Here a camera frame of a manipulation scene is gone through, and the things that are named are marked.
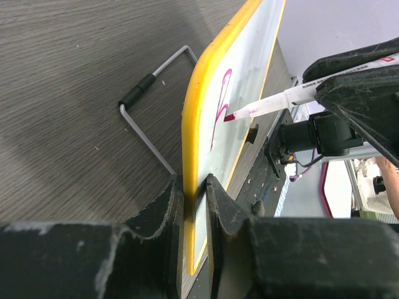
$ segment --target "red handwriting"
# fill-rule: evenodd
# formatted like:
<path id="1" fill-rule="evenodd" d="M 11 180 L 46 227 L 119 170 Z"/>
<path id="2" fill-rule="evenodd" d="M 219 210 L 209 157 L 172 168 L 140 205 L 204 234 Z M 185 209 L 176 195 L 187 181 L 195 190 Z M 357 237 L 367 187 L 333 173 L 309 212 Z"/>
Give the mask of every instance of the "red handwriting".
<path id="1" fill-rule="evenodd" d="M 213 138 L 214 138 L 214 131 L 216 129 L 216 124 L 218 122 L 218 119 L 220 115 L 222 114 L 223 110 L 227 110 L 227 107 L 229 107 L 229 104 L 224 104 L 224 98 L 226 98 L 226 93 L 227 93 L 227 88 L 229 87 L 229 82 L 231 78 L 231 73 L 233 71 L 231 69 L 228 69 L 228 71 L 225 73 L 223 80 L 222 80 L 222 88 L 220 90 L 220 96 L 219 96 L 219 102 L 218 102 L 218 110 L 216 111 L 216 117 L 214 119 L 214 125 L 213 125 L 213 134 L 212 134 L 212 141 L 211 141 L 211 150 L 213 147 Z"/>
<path id="2" fill-rule="evenodd" d="M 395 60 L 395 58 L 386 56 L 386 57 L 380 58 L 380 60 L 384 60 L 384 61 L 386 61 L 386 62 L 391 62 L 391 61 Z"/>

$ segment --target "whiteboard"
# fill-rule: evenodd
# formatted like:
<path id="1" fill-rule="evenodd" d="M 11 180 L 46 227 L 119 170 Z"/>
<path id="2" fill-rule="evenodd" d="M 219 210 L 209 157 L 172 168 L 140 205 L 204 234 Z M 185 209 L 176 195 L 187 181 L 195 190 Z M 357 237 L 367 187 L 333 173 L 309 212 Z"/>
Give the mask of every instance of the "whiteboard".
<path id="1" fill-rule="evenodd" d="M 251 119 L 224 122 L 262 95 L 284 0 L 247 1 L 200 57 L 182 119 L 188 273 L 206 247 L 206 200 L 197 190 L 209 173 L 227 189 Z"/>

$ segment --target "red label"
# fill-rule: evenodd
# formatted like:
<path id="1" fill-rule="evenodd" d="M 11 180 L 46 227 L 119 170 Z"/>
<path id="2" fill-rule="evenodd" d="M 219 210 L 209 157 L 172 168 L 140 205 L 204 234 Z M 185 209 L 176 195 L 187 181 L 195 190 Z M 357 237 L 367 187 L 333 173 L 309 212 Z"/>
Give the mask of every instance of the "red label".
<path id="1" fill-rule="evenodd" d="M 393 60 L 395 60 L 395 58 L 392 58 L 392 57 L 384 57 L 384 58 L 380 58 L 380 60 L 384 60 L 384 61 L 386 61 L 386 62 L 390 62 L 390 61 L 393 61 Z"/>

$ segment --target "wire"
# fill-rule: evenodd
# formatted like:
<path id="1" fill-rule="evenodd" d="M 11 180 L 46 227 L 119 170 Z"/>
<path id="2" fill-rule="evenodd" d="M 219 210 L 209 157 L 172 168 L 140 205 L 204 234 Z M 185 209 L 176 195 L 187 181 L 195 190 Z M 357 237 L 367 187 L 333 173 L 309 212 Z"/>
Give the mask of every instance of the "wire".
<path id="1" fill-rule="evenodd" d="M 312 151 L 312 161 L 314 160 L 315 157 L 316 157 L 316 148 L 314 148 Z M 303 177 L 305 174 L 307 174 L 311 169 L 312 169 L 312 165 L 309 166 L 308 168 L 306 168 L 303 172 L 297 173 L 294 176 L 290 176 L 289 178 L 290 179 L 299 179 L 299 178 Z"/>
<path id="2" fill-rule="evenodd" d="M 290 161 L 285 161 L 285 162 L 281 162 L 281 164 L 283 165 L 287 165 L 287 164 L 299 164 L 301 165 L 303 168 L 308 168 L 311 167 L 312 165 L 316 164 L 317 162 L 319 162 L 322 158 L 324 158 L 324 155 L 321 154 L 320 156 L 318 156 L 316 159 L 312 160 L 311 162 L 307 163 L 307 164 L 302 164 L 301 162 L 299 162 L 298 160 L 290 160 Z"/>

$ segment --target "person's arm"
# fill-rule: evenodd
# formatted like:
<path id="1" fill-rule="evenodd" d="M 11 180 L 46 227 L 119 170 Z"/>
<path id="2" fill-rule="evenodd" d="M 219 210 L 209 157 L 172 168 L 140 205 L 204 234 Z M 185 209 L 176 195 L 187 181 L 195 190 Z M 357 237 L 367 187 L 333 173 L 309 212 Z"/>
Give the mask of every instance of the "person's arm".
<path id="1" fill-rule="evenodd" d="M 375 158 L 384 179 L 389 205 L 396 218 L 399 220 L 399 176 L 394 165 L 384 157 Z"/>

